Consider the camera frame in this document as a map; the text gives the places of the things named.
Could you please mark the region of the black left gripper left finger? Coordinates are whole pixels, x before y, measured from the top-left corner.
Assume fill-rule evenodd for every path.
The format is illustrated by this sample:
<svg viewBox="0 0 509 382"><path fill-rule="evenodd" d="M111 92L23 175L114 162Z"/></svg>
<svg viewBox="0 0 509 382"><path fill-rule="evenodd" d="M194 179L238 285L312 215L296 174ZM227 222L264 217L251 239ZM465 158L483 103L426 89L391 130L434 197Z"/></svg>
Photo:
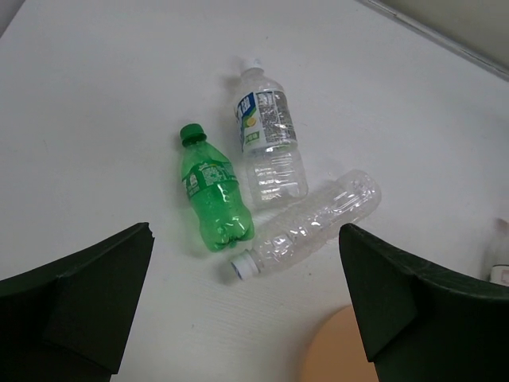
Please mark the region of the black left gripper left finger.
<svg viewBox="0 0 509 382"><path fill-rule="evenodd" d="M1 281L3 381L118 374L154 244L146 222Z"/></svg>

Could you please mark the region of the clear bottle blue orange label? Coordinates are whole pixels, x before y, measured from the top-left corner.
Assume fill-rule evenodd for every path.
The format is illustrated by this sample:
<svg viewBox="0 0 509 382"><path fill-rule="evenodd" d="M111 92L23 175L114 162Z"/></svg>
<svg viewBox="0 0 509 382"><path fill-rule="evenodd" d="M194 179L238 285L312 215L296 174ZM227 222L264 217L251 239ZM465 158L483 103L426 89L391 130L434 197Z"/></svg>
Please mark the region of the clear bottle blue orange label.
<svg viewBox="0 0 509 382"><path fill-rule="evenodd" d="M508 286L508 221L495 220L495 233L488 246L489 281Z"/></svg>

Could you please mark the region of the clear crushed unlabelled bottle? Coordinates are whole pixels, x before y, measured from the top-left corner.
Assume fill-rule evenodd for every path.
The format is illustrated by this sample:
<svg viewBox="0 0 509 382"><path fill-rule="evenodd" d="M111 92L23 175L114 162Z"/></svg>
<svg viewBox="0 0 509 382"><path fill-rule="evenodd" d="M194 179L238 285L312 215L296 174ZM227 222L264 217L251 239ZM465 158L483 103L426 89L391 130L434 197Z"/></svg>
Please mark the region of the clear crushed unlabelled bottle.
<svg viewBox="0 0 509 382"><path fill-rule="evenodd" d="M260 225L251 248L234 256L231 266L243 281L284 271L336 238L344 224L371 215L381 200L375 179L351 170Z"/></svg>

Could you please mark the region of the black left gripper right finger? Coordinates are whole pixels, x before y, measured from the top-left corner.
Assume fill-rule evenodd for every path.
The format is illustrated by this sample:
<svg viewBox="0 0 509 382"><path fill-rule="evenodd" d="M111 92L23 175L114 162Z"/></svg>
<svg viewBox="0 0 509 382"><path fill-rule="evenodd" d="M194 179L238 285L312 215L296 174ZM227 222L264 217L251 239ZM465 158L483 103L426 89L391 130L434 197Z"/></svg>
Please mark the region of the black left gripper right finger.
<svg viewBox="0 0 509 382"><path fill-rule="evenodd" d="M339 251L367 359L381 381L506 381L508 289L345 224Z"/></svg>

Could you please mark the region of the orange plastic bin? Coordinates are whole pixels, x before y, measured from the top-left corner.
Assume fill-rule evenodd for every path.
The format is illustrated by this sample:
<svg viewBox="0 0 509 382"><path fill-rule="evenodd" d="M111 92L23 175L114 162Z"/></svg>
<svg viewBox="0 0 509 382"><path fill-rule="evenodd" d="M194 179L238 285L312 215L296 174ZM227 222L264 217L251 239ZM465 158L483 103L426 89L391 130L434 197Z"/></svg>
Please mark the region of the orange plastic bin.
<svg viewBox="0 0 509 382"><path fill-rule="evenodd" d="M346 306L334 313L313 338L299 373L300 381L377 381L375 366L367 360L355 312Z"/></svg>

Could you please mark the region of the clear bottle blue yellow label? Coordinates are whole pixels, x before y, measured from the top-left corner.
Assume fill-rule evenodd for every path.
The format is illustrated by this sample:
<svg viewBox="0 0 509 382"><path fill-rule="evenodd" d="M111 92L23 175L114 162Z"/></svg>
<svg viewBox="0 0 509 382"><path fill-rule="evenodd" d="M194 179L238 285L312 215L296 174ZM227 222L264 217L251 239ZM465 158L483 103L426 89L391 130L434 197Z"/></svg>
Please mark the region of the clear bottle blue yellow label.
<svg viewBox="0 0 509 382"><path fill-rule="evenodd" d="M286 92L259 59L241 62L235 117L254 205L268 209L304 198L309 187Z"/></svg>

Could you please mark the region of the green plastic soda bottle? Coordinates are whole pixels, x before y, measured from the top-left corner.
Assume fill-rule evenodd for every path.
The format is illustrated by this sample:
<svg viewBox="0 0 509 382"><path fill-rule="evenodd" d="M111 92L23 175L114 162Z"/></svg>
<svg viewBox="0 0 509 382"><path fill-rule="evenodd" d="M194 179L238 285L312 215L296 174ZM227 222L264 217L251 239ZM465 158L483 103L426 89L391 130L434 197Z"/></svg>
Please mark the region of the green plastic soda bottle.
<svg viewBox="0 0 509 382"><path fill-rule="evenodd" d="M198 123L182 127L180 138L181 182L207 249L218 252L252 240L255 225L231 161L208 142Z"/></svg>

